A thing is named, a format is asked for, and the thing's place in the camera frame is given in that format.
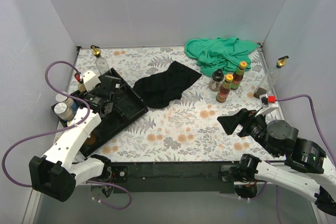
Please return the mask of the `gold spout glass bottle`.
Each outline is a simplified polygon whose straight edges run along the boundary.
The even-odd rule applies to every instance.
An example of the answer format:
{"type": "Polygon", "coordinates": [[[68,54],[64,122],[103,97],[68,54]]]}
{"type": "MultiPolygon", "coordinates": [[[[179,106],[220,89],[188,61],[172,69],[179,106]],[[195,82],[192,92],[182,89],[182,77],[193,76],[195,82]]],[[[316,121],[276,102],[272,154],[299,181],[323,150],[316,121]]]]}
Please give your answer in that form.
{"type": "Polygon", "coordinates": [[[101,55],[101,50],[99,47],[95,46],[95,45],[91,45],[90,48],[92,49],[92,54],[95,56],[96,58],[96,67],[99,71],[99,73],[101,75],[105,74],[106,72],[110,72],[110,68],[109,65],[107,63],[106,58],[104,58],[101,55]]]}

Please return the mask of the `tall gold spout bottle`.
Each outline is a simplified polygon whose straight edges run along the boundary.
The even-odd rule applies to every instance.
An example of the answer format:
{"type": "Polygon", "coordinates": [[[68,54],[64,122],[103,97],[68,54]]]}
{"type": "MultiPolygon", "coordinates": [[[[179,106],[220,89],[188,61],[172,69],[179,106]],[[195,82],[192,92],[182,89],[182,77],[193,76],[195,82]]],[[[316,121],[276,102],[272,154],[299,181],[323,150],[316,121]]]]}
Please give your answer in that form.
{"type": "Polygon", "coordinates": [[[273,88],[273,86],[279,79],[281,69],[286,65],[286,61],[288,58],[289,56],[283,56],[278,58],[276,65],[267,70],[262,81],[258,85],[257,89],[254,91],[253,96],[255,98],[259,99],[261,95],[267,94],[273,88]]]}

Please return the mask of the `silver lid spice jar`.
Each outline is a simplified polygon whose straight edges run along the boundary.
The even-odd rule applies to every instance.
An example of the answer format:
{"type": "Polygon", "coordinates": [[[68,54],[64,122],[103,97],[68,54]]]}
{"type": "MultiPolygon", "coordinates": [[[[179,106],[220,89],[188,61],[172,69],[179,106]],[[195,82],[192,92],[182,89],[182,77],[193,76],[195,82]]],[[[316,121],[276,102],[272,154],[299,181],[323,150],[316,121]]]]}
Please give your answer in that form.
{"type": "Polygon", "coordinates": [[[75,116],[72,108],[63,102],[54,106],[54,112],[64,121],[71,121],[75,116]]]}

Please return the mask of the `blue label spice jar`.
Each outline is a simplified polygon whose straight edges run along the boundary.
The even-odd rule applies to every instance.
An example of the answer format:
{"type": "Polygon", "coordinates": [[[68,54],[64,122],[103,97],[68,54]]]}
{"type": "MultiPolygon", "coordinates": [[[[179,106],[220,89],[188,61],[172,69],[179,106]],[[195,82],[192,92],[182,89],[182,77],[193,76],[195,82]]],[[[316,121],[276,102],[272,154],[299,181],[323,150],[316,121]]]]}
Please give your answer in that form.
{"type": "Polygon", "coordinates": [[[58,103],[65,103],[69,108],[71,108],[74,112],[76,112],[77,110],[77,104],[75,103],[75,101],[70,98],[70,97],[67,97],[66,96],[67,92],[62,92],[62,94],[60,93],[57,93],[56,94],[56,101],[58,103]]]}

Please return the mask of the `dark soy sauce bottle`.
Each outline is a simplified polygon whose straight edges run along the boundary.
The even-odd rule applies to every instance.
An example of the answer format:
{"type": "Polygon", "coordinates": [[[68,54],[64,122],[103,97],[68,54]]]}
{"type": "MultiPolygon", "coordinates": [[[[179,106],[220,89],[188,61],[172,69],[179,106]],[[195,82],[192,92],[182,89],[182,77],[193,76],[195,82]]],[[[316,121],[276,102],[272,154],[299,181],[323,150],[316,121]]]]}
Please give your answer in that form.
{"type": "Polygon", "coordinates": [[[86,87],[83,83],[78,83],[78,91],[80,93],[86,92],[86,87]]]}

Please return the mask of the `pink cap spice bottle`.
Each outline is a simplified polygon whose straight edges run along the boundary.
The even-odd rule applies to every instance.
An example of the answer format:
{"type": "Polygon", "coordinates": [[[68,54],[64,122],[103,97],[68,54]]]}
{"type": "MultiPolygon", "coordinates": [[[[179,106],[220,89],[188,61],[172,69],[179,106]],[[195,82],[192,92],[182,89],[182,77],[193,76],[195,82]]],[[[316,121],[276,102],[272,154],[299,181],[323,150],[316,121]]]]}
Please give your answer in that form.
{"type": "Polygon", "coordinates": [[[84,142],[84,145],[91,146],[95,144],[97,141],[97,137],[92,133],[84,142]]]}

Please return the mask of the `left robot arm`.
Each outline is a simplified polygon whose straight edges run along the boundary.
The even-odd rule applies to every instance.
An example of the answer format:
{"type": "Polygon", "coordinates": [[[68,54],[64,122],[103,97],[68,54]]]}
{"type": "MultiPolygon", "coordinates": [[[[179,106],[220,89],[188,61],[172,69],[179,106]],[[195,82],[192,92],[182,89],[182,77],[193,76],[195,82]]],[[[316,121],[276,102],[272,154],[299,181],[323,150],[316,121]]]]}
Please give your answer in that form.
{"type": "Polygon", "coordinates": [[[42,157],[29,162],[32,188],[61,202],[66,201],[75,187],[88,181],[110,182],[113,175],[111,161],[94,155],[85,161],[73,161],[93,130],[101,123],[98,113],[87,107],[79,108],[69,127],[42,157]]]}

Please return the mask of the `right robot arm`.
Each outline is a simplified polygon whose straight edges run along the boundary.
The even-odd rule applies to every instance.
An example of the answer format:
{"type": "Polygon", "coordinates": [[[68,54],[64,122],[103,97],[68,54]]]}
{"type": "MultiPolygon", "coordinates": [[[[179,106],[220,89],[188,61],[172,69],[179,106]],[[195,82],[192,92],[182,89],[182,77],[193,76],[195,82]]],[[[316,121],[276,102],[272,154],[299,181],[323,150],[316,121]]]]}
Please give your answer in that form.
{"type": "Polygon", "coordinates": [[[250,136],[273,157],[285,157],[284,165],[293,171],[276,168],[251,154],[243,154],[237,166],[223,171],[226,180],[263,180],[293,191],[313,202],[321,211],[335,215],[335,166],[315,142],[298,136],[298,129],[284,120],[266,123],[255,110],[241,109],[231,116],[217,118],[227,135],[241,126],[239,137],[250,136]]]}

